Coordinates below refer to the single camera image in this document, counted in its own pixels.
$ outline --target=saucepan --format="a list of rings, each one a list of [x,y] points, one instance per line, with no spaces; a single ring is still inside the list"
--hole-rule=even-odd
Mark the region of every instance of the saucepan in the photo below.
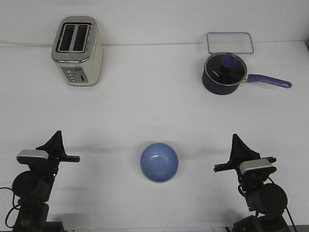
[[[232,53],[215,53],[205,62],[203,84],[212,93],[227,95],[234,92],[240,83],[255,81],[284,88],[292,87],[292,83],[288,81],[259,74],[248,74],[245,62]]]

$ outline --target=saucepan handle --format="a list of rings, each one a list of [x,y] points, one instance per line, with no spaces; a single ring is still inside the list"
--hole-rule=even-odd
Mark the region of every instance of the saucepan handle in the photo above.
[[[284,88],[290,88],[292,87],[292,83],[280,79],[276,79],[270,76],[263,76],[259,74],[249,74],[247,78],[247,82],[254,82],[254,81],[262,81],[268,84],[276,85],[276,86],[281,86]]]

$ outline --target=white tabletop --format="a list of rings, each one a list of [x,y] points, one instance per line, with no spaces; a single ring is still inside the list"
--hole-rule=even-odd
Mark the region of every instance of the white tabletop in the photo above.
[[[77,230],[230,226],[251,213],[236,172],[213,166],[229,160],[237,133],[262,157],[277,158],[271,177],[295,223],[308,224],[309,53],[303,42],[254,46],[249,73],[292,88],[245,83],[230,95],[212,94],[201,81],[202,44],[106,46],[92,87],[65,84],[50,47],[0,48],[0,186],[28,169],[15,159],[22,149],[62,130],[67,154],[81,161],[60,164],[49,220]],[[171,145],[180,159],[163,184],[140,170],[140,154],[153,142]],[[3,191],[1,230],[10,202]]]

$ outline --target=cream toaster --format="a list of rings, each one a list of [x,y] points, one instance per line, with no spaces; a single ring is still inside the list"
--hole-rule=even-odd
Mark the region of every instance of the cream toaster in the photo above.
[[[52,59],[67,84],[90,86],[100,76],[103,45],[95,19],[70,16],[59,25],[52,50]]]

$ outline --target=lid knob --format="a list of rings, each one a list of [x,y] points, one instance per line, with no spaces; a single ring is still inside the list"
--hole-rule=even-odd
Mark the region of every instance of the lid knob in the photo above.
[[[221,58],[221,64],[226,68],[233,68],[236,62],[237,59],[233,55],[224,55]]]

